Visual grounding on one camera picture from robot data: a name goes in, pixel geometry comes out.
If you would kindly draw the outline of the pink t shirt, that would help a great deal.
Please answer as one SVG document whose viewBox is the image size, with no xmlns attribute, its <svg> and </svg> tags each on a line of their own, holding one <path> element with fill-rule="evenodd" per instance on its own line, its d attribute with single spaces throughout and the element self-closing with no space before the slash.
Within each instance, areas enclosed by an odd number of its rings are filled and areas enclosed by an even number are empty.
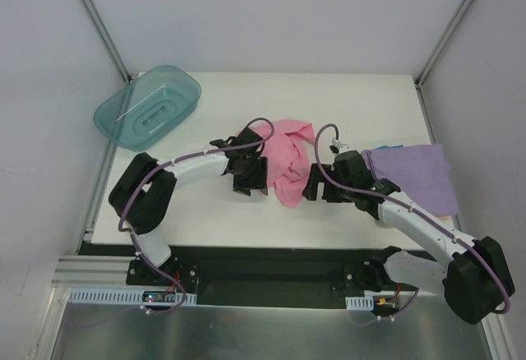
<svg viewBox="0 0 526 360">
<path fill-rule="evenodd" d="M 284 119 L 273 125 L 274 135 L 262 153 L 268 160 L 267 187 L 283 206 L 293 209 L 302 200 L 311 170 L 306 144 L 314 145 L 316 136 L 309 122 Z"/>
</svg>

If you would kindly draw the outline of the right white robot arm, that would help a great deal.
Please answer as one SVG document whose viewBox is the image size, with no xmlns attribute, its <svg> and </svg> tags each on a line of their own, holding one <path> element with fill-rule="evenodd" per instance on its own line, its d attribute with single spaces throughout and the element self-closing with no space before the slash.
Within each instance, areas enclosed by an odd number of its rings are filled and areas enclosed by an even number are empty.
<svg viewBox="0 0 526 360">
<path fill-rule="evenodd" d="M 515 287 L 498 241 L 443 224 L 390 180 L 375 179 L 356 150 L 337 154 L 332 164 L 313 163 L 302 195 L 309 201 L 351 203 L 429 254 L 422 258 L 395 246 L 381 250 L 354 275 L 364 289 L 379 292 L 407 284 L 443 298 L 472 325 L 510 310 Z"/>
</svg>

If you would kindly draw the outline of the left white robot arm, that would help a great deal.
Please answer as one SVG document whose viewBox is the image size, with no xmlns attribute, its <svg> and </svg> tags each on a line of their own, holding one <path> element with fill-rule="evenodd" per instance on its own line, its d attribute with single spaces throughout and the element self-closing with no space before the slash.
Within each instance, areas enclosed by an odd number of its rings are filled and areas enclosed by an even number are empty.
<svg viewBox="0 0 526 360">
<path fill-rule="evenodd" d="M 226 140 L 217 139 L 202 151 L 160 162 L 146 152 L 136 155 L 108 196 L 117 216 L 118 230 L 128 233 L 145 275 L 154 284 L 173 283 L 174 261 L 162 225 L 176 190 L 194 182 L 233 176 L 233 191 L 250 196 L 268 194 L 265 139 L 250 127 Z"/>
</svg>

